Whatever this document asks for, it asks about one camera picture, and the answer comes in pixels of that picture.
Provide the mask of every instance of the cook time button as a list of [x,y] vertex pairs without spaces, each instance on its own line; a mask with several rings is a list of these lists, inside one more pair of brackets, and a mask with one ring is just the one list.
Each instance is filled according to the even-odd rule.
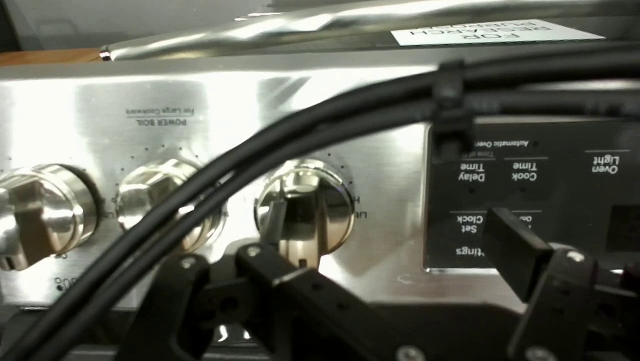
[[494,161],[449,162],[449,184],[460,193],[480,193],[494,184]]
[[623,173],[625,149],[618,151],[586,151],[589,175],[594,177],[618,177]]
[[515,193],[544,190],[544,164],[545,159],[508,159],[509,184]]

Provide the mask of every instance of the black strap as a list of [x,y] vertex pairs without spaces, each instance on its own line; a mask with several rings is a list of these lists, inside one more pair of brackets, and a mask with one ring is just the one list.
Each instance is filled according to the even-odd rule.
[[474,149],[474,118],[463,105],[463,62],[439,64],[434,73],[431,142],[436,157],[460,157]]

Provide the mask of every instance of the black touch panel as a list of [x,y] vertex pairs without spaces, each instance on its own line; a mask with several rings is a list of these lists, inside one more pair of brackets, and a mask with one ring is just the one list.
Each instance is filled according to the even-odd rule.
[[427,183],[426,266],[490,266],[481,246],[490,207],[508,207],[545,240],[586,249],[607,266],[640,252],[638,124],[480,124],[474,152],[429,161]]

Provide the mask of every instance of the control knob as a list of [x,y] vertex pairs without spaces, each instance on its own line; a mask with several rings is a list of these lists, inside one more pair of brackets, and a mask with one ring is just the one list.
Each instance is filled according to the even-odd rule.
[[[178,159],[170,159],[158,164],[145,164],[131,170],[118,188],[118,223],[123,228],[131,228],[152,207],[156,207],[164,196],[176,190],[193,173],[193,164]],[[176,219],[189,210],[191,205],[182,207]],[[187,236],[184,236],[182,249],[196,251],[198,246],[201,246],[219,227],[219,223],[221,214],[205,219]]]
[[320,256],[335,251],[353,227],[353,200],[344,166],[325,161],[288,161],[266,183],[256,200],[262,231],[276,198],[285,200],[280,255],[297,266],[318,266]]
[[61,255],[95,224],[93,193],[66,166],[33,166],[0,181],[0,269],[19,270]]

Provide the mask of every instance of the black cord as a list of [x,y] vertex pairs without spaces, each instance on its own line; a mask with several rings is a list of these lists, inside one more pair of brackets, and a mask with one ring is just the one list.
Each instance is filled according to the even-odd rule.
[[[587,53],[568,53],[561,57],[550,57],[532,62],[532,57],[512,59],[501,62],[476,64],[465,71],[468,89],[483,87],[518,87],[525,82],[540,80],[582,80],[582,78],[612,78],[612,76],[631,76],[638,73],[638,46],[625,46],[623,51],[587,51]],[[7,361],[28,359],[33,347],[41,345],[67,318],[81,308],[88,298],[98,291],[98,286],[133,255],[149,235],[167,223],[176,210],[189,200],[198,198],[205,188],[215,184],[221,177],[228,177],[241,162],[250,162],[253,157],[269,151],[278,142],[310,133],[322,122],[332,122],[334,118],[348,118],[360,112],[370,112],[394,103],[427,99],[429,80],[427,74],[405,76],[397,80],[386,80],[365,89],[358,89],[335,99],[329,99],[318,107],[310,107],[297,114],[285,116],[282,122],[269,124],[260,135],[241,142],[233,151],[215,159],[201,170],[198,170],[184,186],[180,186],[171,196],[165,196],[162,205],[152,208],[133,228],[123,232],[106,252],[99,256],[81,276],[75,286],[69,286],[35,322],[24,336],[18,339],[1,356]]]
[[[509,114],[586,114],[636,118],[640,116],[636,108],[638,97],[640,93],[486,93],[470,95],[465,105],[471,112],[478,108],[476,114],[496,114],[487,112],[483,107],[483,103],[494,103],[498,107],[492,108],[508,111]],[[118,298],[130,286],[133,286],[138,279],[143,276],[165,252],[170,252],[191,231],[193,224],[200,224],[205,216],[219,210],[228,196],[269,170],[273,164],[334,142],[424,122],[429,118],[429,114],[429,103],[394,105],[384,112],[378,112],[375,118],[370,118],[367,114],[353,116],[337,122],[334,129],[324,129],[315,135],[282,144],[269,154],[263,154],[258,162],[245,164],[232,178],[211,190],[191,212],[182,216],[174,228],[153,239],[153,242],[149,242],[133,263],[128,263],[125,269],[122,269],[109,283],[101,286],[99,297],[77,311],[77,315],[69,318],[64,329],[60,329],[37,353],[33,353],[33,359],[61,356],[75,343],[75,339],[104,313],[107,313],[107,308],[118,303]]]

